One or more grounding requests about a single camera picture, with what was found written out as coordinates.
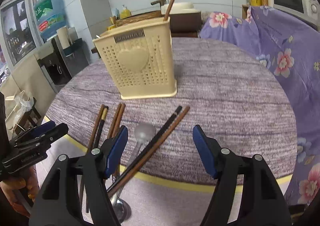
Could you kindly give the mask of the left hand orange nails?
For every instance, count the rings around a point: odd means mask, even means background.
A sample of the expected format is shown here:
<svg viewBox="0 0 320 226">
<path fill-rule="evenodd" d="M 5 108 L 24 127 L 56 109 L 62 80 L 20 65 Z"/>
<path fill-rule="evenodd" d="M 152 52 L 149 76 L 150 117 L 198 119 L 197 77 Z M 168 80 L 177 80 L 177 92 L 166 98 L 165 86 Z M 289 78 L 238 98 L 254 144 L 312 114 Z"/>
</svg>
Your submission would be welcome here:
<svg viewBox="0 0 320 226">
<path fill-rule="evenodd" d="M 39 183 L 37 179 L 36 167 L 29 167 L 21 177 L 10 177 L 1 182 L 1 189 L 12 208 L 19 214 L 30 217 L 30 213 L 17 199 L 14 190 L 27 189 L 28 198 L 33 202 L 39 193 Z"/>
</svg>

